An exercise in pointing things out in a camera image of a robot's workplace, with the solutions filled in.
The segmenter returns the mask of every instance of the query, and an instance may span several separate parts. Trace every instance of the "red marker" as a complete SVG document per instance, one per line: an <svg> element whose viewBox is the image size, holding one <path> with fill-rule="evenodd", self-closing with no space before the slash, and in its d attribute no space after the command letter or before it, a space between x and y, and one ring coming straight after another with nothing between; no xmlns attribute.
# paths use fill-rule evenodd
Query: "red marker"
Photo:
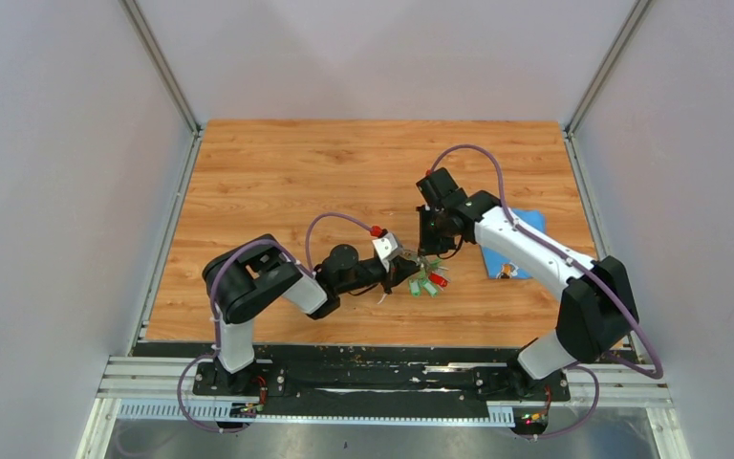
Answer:
<svg viewBox="0 0 734 459"><path fill-rule="evenodd" d="M433 284L439 285L439 286L441 286L442 288L446 288L446 286L448 285L448 281L447 281L447 280L445 280L445 279L444 279L444 278L443 278L442 276L440 276L440 275L437 275L437 274L435 274L435 273L431 273L431 274L429 275L429 280L430 280L430 281L431 281L431 282L432 282Z"/></svg>

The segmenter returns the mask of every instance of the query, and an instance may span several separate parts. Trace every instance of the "white wall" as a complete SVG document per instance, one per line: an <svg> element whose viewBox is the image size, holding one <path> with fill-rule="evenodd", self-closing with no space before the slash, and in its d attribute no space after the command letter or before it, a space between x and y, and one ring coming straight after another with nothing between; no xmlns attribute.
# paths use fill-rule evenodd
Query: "white wall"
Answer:
<svg viewBox="0 0 734 459"><path fill-rule="evenodd" d="M140 0L203 121L567 121L633 3Z"/></svg>
<svg viewBox="0 0 734 459"><path fill-rule="evenodd" d="M119 2L0 1L0 458L69 458L188 144Z"/></svg>
<svg viewBox="0 0 734 459"><path fill-rule="evenodd" d="M578 135L693 457L734 457L734 1L661 0Z"/></svg>

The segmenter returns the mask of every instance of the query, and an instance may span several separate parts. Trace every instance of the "wooden tabletop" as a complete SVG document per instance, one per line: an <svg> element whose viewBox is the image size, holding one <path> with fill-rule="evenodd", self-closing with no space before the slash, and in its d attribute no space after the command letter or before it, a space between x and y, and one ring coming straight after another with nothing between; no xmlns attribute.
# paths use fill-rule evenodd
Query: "wooden tabletop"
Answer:
<svg viewBox="0 0 734 459"><path fill-rule="evenodd" d="M418 244L415 182L446 148L475 143L502 165L508 203L538 209L547 234L594 255L561 130L555 122L215 120L204 136L147 330L148 339L211 340L201 272L213 257L271 233L305 261L305 231L339 211ZM442 163L466 192L497 194L487 158L471 150ZM370 236L344 220L315 228L313 262L336 244L372 256ZM342 297L314 321L285 300L255 319L260 342L521 346L555 326L557 301L535 280L488 279L477 246L444 263L451 284L435 298L405 284Z"/></svg>

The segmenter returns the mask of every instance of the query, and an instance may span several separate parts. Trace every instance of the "gray floor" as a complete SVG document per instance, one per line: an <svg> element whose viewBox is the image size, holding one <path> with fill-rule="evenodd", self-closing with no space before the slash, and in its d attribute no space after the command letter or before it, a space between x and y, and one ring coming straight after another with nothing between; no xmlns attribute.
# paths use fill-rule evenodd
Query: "gray floor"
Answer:
<svg viewBox="0 0 734 459"><path fill-rule="evenodd" d="M575 412L550 411L550 424L570 424ZM126 451L161 458L658 458L642 409L601 408L582 428L536 444L511 438L507 429L487 427L254 425L239 434L202 432L186 422L123 421L119 438ZM173 435L162 447L154 448ZM106 458L123 456L115 444Z"/></svg>

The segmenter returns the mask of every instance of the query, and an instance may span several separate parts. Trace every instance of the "white arm segment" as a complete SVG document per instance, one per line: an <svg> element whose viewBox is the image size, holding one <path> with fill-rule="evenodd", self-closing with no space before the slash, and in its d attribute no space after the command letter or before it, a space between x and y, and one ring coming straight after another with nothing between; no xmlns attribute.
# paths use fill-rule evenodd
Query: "white arm segment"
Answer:
<svg viewBox="0 0 734 459"><path fill-rule="evenodd" d="M312 314L319 309L328 295L306 273L282 296L296 305L303 314ZM254 361L254 348L251 347L254 319L241 323L225 323L221 320L221 354L218 358L229 372L234 374Z"/></svg>
<svg viewBox="0 0 734 459"><path fill-rule="evenodd" d="M588 269L593 267L592 258L564 247L518 217L516 223L550 242L567 256L559 257L521 231L515 230L513 223L509 222L500 207L484 213L483 220L474 226L477 244L509 258L513 264L527 271L547 287L556 299L561 300L561 294L567 287L567 279L570 277L578 279L584 275L577 268L570 266L567 258L576 260ZM542 380L553 371L573 362L575 358L561 345L555 330L537 339L519 354L522 368L535 380Z"/></svg>

